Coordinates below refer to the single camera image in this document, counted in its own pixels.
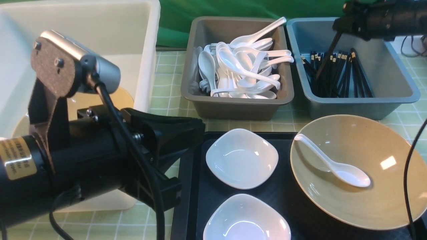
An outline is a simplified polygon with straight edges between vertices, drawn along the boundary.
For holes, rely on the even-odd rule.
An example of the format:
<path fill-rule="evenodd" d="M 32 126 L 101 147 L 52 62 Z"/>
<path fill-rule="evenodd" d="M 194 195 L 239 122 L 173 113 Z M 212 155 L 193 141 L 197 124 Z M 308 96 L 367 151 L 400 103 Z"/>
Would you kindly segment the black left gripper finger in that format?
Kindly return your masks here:
<path fill-rule="evenodd" d="M 122 117 L 150 163 L 165 173 L 203 140 L 205 124 L 192 117 L 162 116 L 123 108 Z"/>
<path fill-rule="evenodd" d="M 151 194 L 150 185 L 145 179 L 131 179 L 122 187 L 122 192 L 155 209 L 162 204 L 163 210 L 175 208 L 181 200 L 182 183 L 178 179 L 157 179 Z"/>

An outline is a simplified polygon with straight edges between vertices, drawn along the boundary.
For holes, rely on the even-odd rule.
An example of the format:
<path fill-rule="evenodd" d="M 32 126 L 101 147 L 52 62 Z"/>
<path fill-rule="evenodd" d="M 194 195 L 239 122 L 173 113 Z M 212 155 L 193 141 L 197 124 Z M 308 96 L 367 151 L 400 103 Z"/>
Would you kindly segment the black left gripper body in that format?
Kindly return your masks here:
<path fill-rule="evenodd" d="M 68 144 L 50 151 L 53 194 L 64 193 L 64 200 L 88 200 L 122 190 L 131 179 L 147 181 L 148 170 L 140 167 L 105 106 L 79 109 L 77 117 L 62 125 L 65 134 L 56 132 Z"/>

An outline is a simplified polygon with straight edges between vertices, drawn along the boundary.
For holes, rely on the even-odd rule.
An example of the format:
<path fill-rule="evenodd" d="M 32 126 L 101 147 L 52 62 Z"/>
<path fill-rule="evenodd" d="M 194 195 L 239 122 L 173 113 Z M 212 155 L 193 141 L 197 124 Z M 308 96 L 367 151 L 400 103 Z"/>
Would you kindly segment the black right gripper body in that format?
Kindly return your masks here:
<path fill-rule="evenodd" d="M 343 16 L 334 20 L 333 30 L 369 41 L 393 41 L 399 36 L 425 35 L 425 0 L 346 1 Z"/>

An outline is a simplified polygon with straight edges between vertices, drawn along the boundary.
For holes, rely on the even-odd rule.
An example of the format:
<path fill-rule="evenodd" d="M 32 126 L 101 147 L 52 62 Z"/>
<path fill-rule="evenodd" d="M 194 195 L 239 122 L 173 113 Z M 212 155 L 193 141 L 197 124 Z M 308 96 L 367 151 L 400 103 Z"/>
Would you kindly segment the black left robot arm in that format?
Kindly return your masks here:
<path fill-rule="evenodd" d="M 141 152 L 154 167 L 164 210 L 180 203 L 182 185 L 165 173 L 204 138 L 201 119 L 118 111 Z M 131 155 L 107 108 L 77 110 L 67 122 L 69 145 L 48 153 L 38 135 L 1 141 L 1 220 L 6 227 L 26 222 L 113 190 L 153 207 L 145 174 Z"/>

